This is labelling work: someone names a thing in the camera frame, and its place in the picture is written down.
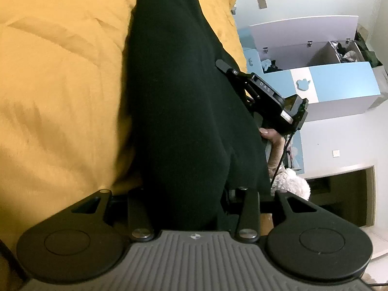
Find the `person's right hand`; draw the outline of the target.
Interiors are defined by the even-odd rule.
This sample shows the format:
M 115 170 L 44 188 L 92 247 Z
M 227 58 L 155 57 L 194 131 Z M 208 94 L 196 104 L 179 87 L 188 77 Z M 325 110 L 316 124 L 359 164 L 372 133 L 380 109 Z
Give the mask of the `person's right hand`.
M 275 129 L 259 129 L 260 135 L 271 143 L 271 151 L 268 159 L 268 169 L 275 170 L 281 163 L 285 147 L 285 138 Z

